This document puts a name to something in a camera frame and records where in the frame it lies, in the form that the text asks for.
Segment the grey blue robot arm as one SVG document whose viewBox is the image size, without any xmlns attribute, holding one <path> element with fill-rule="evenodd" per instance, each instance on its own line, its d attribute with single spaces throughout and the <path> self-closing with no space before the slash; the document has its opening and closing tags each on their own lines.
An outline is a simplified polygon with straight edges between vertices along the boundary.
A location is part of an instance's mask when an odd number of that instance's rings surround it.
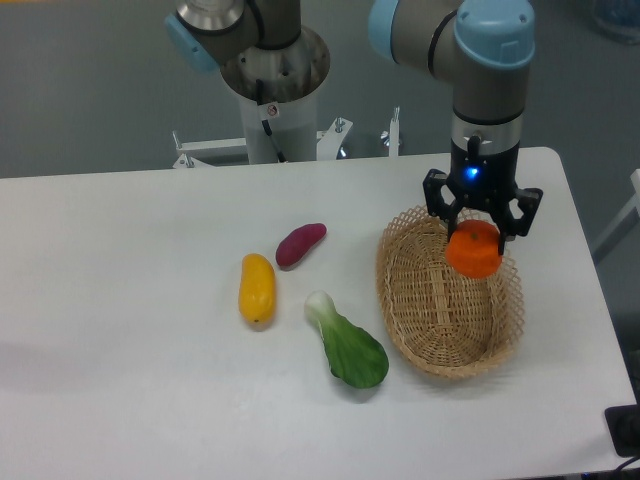
<svg viewBox="0 0 640 480">
<path fill-rule="evenodd" d="M 315 97 L 330 69 L 324 40 L 297 1 L 180 1 L 164 21 L 196 70 L 219 71 L 243 107 L 253 163 L 317 158 Z M 527 1 L 377 1 L 372 48 L 453 89 L 448 172 L 431 170 L 429 213 L 458 229 L 463 209 L 488 214 L 500 244 L 530 230 L 542 193 L 515 180 L 535 14 Z"/>
</svg>

